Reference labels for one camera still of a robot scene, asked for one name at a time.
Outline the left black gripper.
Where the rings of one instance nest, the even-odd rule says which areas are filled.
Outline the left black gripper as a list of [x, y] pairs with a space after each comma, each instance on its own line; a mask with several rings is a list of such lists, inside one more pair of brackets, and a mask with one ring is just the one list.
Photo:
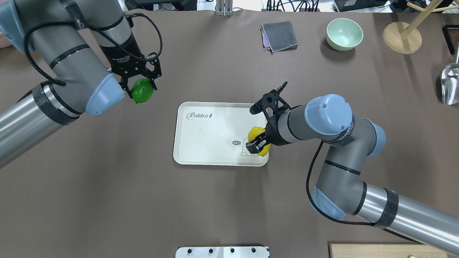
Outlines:
[[147, 56], [141, 54], [139, 46], [131, 35], [126, 42], [118, 44], [110, 36], [108, 40], [114, 45], [108, 49], [108, 60], [111, 71], [121, 77], [121, 88], [133, 99], [132, 91], [128, 86], [128, 80], [134, 76], [142, 75], [151, 81], [154, 90], [157, 90], [155, 80], [162, 75], [159, 62], [159, 53], [152, 52]]

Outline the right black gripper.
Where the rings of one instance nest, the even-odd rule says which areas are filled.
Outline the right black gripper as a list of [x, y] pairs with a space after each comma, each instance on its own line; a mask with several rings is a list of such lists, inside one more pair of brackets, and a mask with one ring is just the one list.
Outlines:
[[275, 146], [291, 144], [291, 142], [286, 141], [280, 134], [278, 123], [280, 121], [281, 115], [264, 116], [267, 120], [267, 124], [262, 139], [253, 139], [252, 141], [245, 144], [246, 149], [251, 154], [267, 155], [268, 144]]

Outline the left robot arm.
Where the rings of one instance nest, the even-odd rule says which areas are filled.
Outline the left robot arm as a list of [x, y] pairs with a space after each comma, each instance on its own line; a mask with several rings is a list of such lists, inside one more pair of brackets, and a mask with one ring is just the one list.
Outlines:
[[82, 113], [100, 116], [142, 75], [151, 89], [160, 53], [142, 54], [134, 17], [116, 0], [5, 0], [1, 33], [44, 78], [1, 114], [1, 167]]

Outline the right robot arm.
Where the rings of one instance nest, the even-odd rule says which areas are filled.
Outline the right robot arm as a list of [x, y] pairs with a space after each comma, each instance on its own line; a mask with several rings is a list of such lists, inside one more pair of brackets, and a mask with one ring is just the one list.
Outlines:
[[260, 154], [269, 144], [309, 139], [329, 145], [314, 190], [306, 189], [311, 205], [321, 215], [458, 255], [458, 217], [360, 180], [366, 158], [380, 153], [386, 135], [369, 119], [354, 116], [342, 96], [329, 94], [290, 107], [272, 90], [251, 106], [250, 113], [263, 113], [267, 119], [265, 129], [245, 145], [252, 154]]

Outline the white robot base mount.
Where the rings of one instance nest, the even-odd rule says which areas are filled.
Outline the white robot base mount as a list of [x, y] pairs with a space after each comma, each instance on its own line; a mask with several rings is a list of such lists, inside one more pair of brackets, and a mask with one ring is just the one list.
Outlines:
[[176, 258], [269, 258], [269, 248], [263, 246], [181, 247]]

